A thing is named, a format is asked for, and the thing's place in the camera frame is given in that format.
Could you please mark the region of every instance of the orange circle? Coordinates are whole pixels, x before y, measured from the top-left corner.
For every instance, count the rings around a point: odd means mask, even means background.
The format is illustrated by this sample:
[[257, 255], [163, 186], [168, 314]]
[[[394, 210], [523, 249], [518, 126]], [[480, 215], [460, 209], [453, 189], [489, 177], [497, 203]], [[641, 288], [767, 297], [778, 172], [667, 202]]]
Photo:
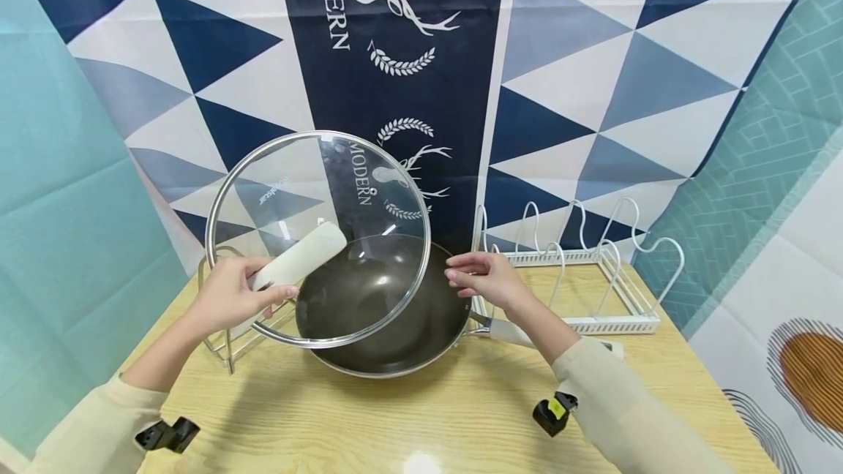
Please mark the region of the orange circle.
[[843, 342], [811, 332], [794, 335], [779, 362], [787, 389], [809, 416], [843, 433]]

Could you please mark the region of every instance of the beige sleeve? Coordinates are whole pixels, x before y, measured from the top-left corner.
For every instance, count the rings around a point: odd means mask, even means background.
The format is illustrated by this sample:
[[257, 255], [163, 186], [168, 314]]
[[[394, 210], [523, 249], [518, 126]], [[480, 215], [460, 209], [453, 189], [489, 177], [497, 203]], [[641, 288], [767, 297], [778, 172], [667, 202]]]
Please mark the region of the beige sleeve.
[[26, 474], [134, 474], [146, 452], [135, 435], [159, 422], [167, 394], [115, 377], [95, 388], [46, 437]]
[[576, 396], [586, 440], [623, 474], [732, 473], [599, 342], [587, 337], [553, 364], [559, 390]]

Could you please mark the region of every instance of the frying pan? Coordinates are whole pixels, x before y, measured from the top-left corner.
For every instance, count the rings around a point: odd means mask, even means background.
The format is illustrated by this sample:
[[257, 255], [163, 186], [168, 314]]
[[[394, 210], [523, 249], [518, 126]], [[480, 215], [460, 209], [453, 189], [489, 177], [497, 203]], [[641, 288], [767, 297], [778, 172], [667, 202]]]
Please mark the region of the frying pan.
[[[383, 318], [415, 277], [421, 242], [422, 238], [405, 235], [370, 236], [350, 242], [301, 283], [296, 303], [301, 336], [331, 339]], [[374, 259], [367, 257], [367, 252], [389, 253], [389, 257]], [[450, 257], [443, 247], [431, 244], [421, 287], [398, 317], [365, 339], [312, 353], [340, 372], [387, 379], [426, 367], [466, 334], [533, 347], [515, 324], [483, 317], [472, 311], [471, 298], [457, 296], [444, 275]], [[471, 318], [481, 328], [467, 330]]]

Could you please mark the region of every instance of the wooden table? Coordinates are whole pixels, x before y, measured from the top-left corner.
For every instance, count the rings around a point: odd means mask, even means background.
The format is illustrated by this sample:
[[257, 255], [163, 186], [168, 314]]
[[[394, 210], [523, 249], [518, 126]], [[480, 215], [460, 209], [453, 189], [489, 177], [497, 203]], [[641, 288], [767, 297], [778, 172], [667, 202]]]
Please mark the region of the wooden table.
[[[643, 291], [643, 282], [626, 268]], [[556, 272], [522, 270], [538, 296]], [[554, 310], [581, 315], [606, 288], [599, 270], [567, 269]], [[187, 307], [193, 279], [140, 342], [139, 356]], [[757, 441], [664, 312], [654, 335], [617, 336], [626, 362], [738, 473], [775, 474]], [[201, 426], [183, 456], [151, 453], [142, 473], [616, 473], [576, 424], [550, 439], [533, 406], [556, 381], [528, 348], [466, 337], [436, 363], [393, 380], [328, 369], [306, 350], [262, 341], [228, 375], [199, 347], [163, 408]]]

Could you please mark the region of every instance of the lid rim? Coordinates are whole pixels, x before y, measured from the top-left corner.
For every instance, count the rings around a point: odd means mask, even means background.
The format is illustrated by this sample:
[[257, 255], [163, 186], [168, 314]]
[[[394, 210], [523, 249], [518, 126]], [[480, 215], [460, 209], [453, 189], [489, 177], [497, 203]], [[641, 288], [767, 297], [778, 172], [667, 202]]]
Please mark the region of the lid rim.
[[372, 149], [372, 151], [375, 151], [376, 153], [380, 154], [383, 159], [386, 159], [390, 167], [405, 174], [405, 180], [408, 181], [407, 188], [409, 188], [409, 190], [412, 192], [412, 195], [413, 197], [415, 197], [416, 203], [418, 203], [419, 209], [421, 210], [420, 218], [422, 228], [424, 230], [424, 241], [422, 242], [421, 262], [419, 264], [418, 271], [416, 272], [416, 278], [412, 281], [411, 286], [406, 291], [404, 297], [401, 298], [401, 301], [398, 303], [398, 306], [393, 308], [391, 312], [387, 313], [385, 317], [378, 320], [377, 323], [373, 323], [371, 326], [367, 326], [366, 328], [357, 331], [355, 334], [335, 336], [331, 339], [304, 339], [304, 337], [281, 334], [281, 332], [269, 328], [260, 320], [256, 320], [252, 324], [252, 329], [257, 331], [260, 335], [266, 336], [267, 339], [272, 339], [284, 343], [284, 345], [305, 347], [308, 350], [328, 350], [332, 347], [350, 345], [353, 342], [366, 339], [367, 336], [375, 334], [376, 331], [381, 330], [382, 328], [384, 328], [384, 326], [391, 323], [396, 317], [398, 317], [398, 315], [400, 315], [401, 312], [404, 312], [404, 309], [409, 305], [412, 298], [416, 295], [416, 292], [422, 286], [422, 280], [424, 279], [424, 276], [427, 273], [427, 263], [430, 259], [431, 252], [432, 239], [430, 229], [430, 217], [427, 215], [427, 206], [424, 202], [424, 196], [422, 195], [422, 191], [416, 185], [416, 180], [412, 179], [412, 176], [407, 173], [403, 165], [401, 165], [397, 159], [395, 159], [387, 151], [384, 151], [384, 149], [382, 149], [381, 147], [374, 145], [374, 143], [364, 140], [355, 135], [345, 134], [345, 132], [338, 132], [334, 130], [311, 130], [306, 132], [294, 132], [293, 134], [283, 135], [281, 137], [276, 138], [275, 140], [263, 143], [263, 145], [255, 148], [254, 151], [251, 151], [250, 153], [246, 154], [243, 159], [240, 159], [237, 165], [234, 165], [234, 168], [222, 181], [222, 186], [220, 187], [220, 190], [217, 192], [217, 196], [214, 198], [213, 203], [211, 204], [209, 218], [207, 219], [207, 223], [205, 226], [205, 256], [207, 262], [209, 262], [209, 267], [213, 269], [214, 266], [217, 264], [217, 220], [220, 218], [222, 202], [228, 194], [228, 191], [234, 185], [234, 181], [239, 177], [241, 173], [243, 173], [243, 170], [249, 167], [249, 165], [256, 159], [264, 157], [265, 154], [271, 152], [273, 148], [281, 146], [283, 145], [283, 143], [287, 143], [288, 141], [301, 140], [308, 137], [320, 138], [326, 135], [331, 135], [334, 137], [339, 137], [345, 140], [353, 141], [354, 143], [357, 143], [357, 145], [370, 148]]

